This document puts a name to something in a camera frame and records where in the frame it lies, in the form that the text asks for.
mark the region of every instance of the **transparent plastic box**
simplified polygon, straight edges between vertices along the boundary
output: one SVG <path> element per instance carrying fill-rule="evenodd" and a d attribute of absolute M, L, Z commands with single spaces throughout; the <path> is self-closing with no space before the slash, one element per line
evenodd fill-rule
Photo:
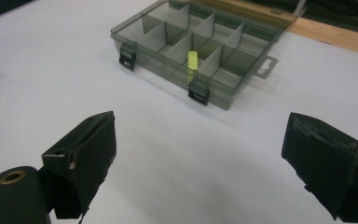
<path fill-rule="evenodd" d="M 238 1 L 160 0 L 111 37 L 124 66 L 139 64 L 199 103 L 229 109 L 251 75 L 269 75 L 278 60 L 267 52 L 295 19 Z M 188 67 L 190 51 L 197 52 L 196 69 Z"/>

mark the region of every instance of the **yellow object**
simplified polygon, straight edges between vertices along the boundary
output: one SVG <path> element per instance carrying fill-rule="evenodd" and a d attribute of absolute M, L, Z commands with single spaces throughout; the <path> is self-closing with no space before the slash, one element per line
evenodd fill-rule
<path fill-rule="evenodd" d="M 187 76 L 187 84 L 188 84 L 190 83 L 191 80 L 193 80 L 194 71 L 197 71 L 197 69 L 199 69 L 199 54 L 196 51 L 191 50 L 188 52 L 187 66 L 188 66 L 188 76 Z"/>

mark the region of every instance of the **compartment divider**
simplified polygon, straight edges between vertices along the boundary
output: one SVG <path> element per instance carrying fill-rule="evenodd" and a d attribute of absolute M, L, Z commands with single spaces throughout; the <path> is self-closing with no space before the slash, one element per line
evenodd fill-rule
<path fill-rule="evenodd" d="M 172 43 L 179 41 L 178 38 L 185 37 L 189 31 L 186 29 L 182 29 L 175 25 L 165 22 L 166 26 L 166 36 L 167 36 L 167 44 L 172 45 Z"/>
<path fill-rule="evenodd" d="M 139 44 L 155 52 L 160 51 L 167 45 L 166 26 L 162 23 L 139 40 Z"/>
<path fill-rule="evenodd" d="M 231 48 L 236 49 L 241 42 L 243 26 L 245 23 L 243 22 L 226 40 L 225 45 Z"/>
<path fill-rule="evenodd" d="M 142 16 L 142 25 L 144 27 L 144 34 L 147 34 L 149 31 L 153 30 L 156 26 L 163 23 L 164 21 L 151 17 L 149 15 Z"/>
<path fill-rule="evenodd" d="M 184 63 L 187 60 L 187 54 L 191 50 L 192 33 L 186 35 L 179 42 L 177 42 L 172 48 L 165 52 L 165 57 L 173 60 L 176 63 Z"/>
<path fill-rule="evenodd" d="M 209 16 L 205 21 L 200 23 L 195 29 L 194 33 L 197 35 L 202 35 L 206 38 L 211 38 L 213 36 L 214 31 L 214 18 L 216 13 L 214 12 L 211 16 Z"/>
<path fill-rule="evenodd" d="M 199 67 L 199 73 L 212 77 L 219 69 L 222 60 L 223 45 L 217 48 Z"/>
<path fill-rule="evenodd" d="M 185 7 L 182 7 L 182 9 L 173 14 L 167 19 L 167 23 L 186 30 L 190 25 L 190 5 L 187 4 Z"/>
<path fill-rule="evenodd" d="M 223 46 L 222 62 L 212 79 L 237 91 L 240 84 L 247 80 L 256 57 L 241 50 Z"/>

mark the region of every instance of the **wooden surface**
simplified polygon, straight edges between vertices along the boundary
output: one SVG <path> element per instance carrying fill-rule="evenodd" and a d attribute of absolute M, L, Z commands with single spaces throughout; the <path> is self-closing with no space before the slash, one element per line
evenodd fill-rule
<path fill-rule="evenodd" d="M 298 18 L 290 32 L 358 52 L 358 33 L 325 23 Z"/>
<path fill-rule="evenodd" d="M 216 7 L 247 18 L 265 21 L 274 25 L 285 25 L 295 17 L 287 12 L 279 11 L 258 4 L 238 0 L 189 0 Z M 298 18 L 291 26 L 290 32 L 302 35 L 323 43 L 358 52 L 358 33 L 325 23 Z"/>

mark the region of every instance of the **black latch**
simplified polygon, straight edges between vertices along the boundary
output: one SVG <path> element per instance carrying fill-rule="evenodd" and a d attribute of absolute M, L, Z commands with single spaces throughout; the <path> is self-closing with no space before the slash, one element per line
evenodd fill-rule
<path fill-rule="evenodd" d="M 210 91 L 208 89 L 203 89 L 197 87 L 196 85 L 192 85 L 192 83 L 193 82 L 190 82 L 188 84 L 188 96 L 202 105 L 207 105 Z"/>
<path fill-rule="evenodd" d="M 131 52 L 126 48 L 120 48 L 120 58 L 118 61 L 123 64 L 124 67 L 133 71 L 136 62 L 136 53 Z"/>

